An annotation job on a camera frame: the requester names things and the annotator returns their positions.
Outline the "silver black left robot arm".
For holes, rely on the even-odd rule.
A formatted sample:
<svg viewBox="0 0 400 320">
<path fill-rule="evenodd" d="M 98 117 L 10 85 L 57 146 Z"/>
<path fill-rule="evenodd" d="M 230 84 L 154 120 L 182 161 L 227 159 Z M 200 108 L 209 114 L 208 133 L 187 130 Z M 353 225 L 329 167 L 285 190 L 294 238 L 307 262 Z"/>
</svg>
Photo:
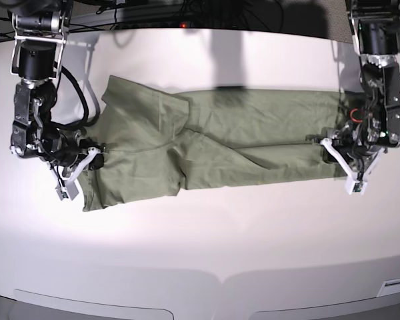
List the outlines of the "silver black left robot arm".
<svg viewBox="0 0 400 320">
<path fill-rule="evenodd" d="M 365 102 L 349 110 L 344 126 L 310 140 L 345 172 L 351 195 L 364 194 L 381 156 L 400 147 L 400 2 L 347 1 L 346 8 Z"/>
</svg>

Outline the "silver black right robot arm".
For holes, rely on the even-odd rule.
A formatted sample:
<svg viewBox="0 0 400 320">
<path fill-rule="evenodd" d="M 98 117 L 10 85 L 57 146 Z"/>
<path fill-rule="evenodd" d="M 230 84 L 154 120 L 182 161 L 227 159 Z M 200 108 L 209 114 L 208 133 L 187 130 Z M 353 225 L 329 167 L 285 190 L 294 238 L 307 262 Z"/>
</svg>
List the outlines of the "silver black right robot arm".
<svg viewBox="0 0 400 320">
<path fill-rule="evenodd" d="M 19 76 L 14 95 L 12 154 L 20 159 L 39 158 L 48 164 L 60 199 L 73 200 L 76 180 L 83 171 L 104 164 L 104 145 L 85 136 L 98 116 L 89 118 L 87 100 L 77 80 L 62 65 L 72 14 L 72 1 L 12 1 L 15 43 L 11 73 Z M 79 96 L 83 116 L 69 124 L 52 120 L 58 86 L 64 75 Z"/>
</svg>

